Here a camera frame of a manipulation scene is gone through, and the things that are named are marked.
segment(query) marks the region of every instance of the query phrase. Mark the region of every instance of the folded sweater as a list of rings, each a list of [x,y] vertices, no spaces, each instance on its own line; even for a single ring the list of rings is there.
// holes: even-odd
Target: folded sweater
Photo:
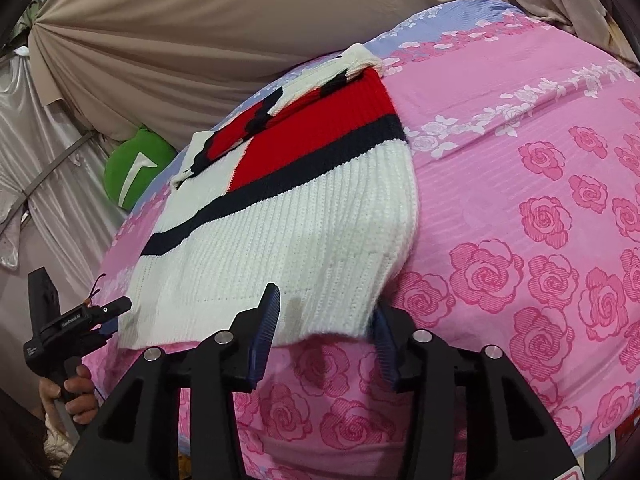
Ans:
[[[410,150],[361,45],[196,134],[136,264],[126,348],[200,341],[280,288],[274,344],[366,334],[417,224]]]

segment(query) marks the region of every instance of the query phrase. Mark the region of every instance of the bed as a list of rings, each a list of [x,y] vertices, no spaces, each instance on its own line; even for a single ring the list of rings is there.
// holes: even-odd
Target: bed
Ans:
[[[412,255],[385,293],[454,346],[505,349],[583,454],[640,400],[638,78],[499,0],[431,7],[364,45],[385,63],[420,196]],[[96,303],[126,293],[183,154],[114,238]],[[141,352],[117,343],[84,360],[104,394]],[[274,348],[257,390],[234,397],[247,472],[395,478],[410,400],[386,386],[367,342]],[[188,410],[184,390],[184,452]]]

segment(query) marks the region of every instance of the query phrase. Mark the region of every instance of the green cushion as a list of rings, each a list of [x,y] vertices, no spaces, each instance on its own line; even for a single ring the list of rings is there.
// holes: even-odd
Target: green cushion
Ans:
[[[131,211],[151,181],[176,155],[158,134],[141,126],[133,139],[119,146],[104,168],[104,189],[121,208]]]

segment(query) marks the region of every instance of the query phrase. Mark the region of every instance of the blue fabric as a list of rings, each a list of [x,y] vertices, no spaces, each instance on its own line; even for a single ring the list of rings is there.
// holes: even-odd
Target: blue fabric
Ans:
[[[405,41],[436,41],[441,37],[443,32],[449,32],[450,30],[471,30],[479,20],[498,22],[502,19],[502,13],[505,10],[522,13],[517,7],[513,7],[501,0],[458,0],[449,2],[448,4],[431,7],[431,9],[414,14],[397,27],[394,27],[388,32],[383,32],[373,40],[364,43],[364,45],[372,54],[384,59]],[[268,84],[253,96],[249,97],[229,114],[229,116],[237,112],[242,112],[254,103],[264,99],[273,89],[297,77],[304,69],[339,56],[339,54],[340,52],[335,52],[295,67],[281,78],[276,79],[276,81]],[[180,171],[180,165],[182,164],[185,154],[186,148],[174,158],[172,163],[167,166],[162,173],[156,176],[136,203],[132,214],[138,213],[143,203],[149,200],[154,193],[160,191],[162,186],[164,186],[174,174]]]

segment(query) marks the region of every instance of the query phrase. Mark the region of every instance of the metal bolt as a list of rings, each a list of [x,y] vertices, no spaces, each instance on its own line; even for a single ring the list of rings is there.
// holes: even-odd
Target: metal bolt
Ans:
[[[145,361],[155,361],[162,355],[162,351],[155,346],[145,350]]]
[[[433,339],[433,334],[428,330],[416,330],[413,334],[413,338],[418,343],[428,343]]]
[[[489,345],[484,349],[484,353],[489,359],[500,359],[504,355],[502,348],[496,345]]]
[[[219,345],[226,345],[234,340],[234,335],[229,330],[221,330],[213,336],[213,340]]]

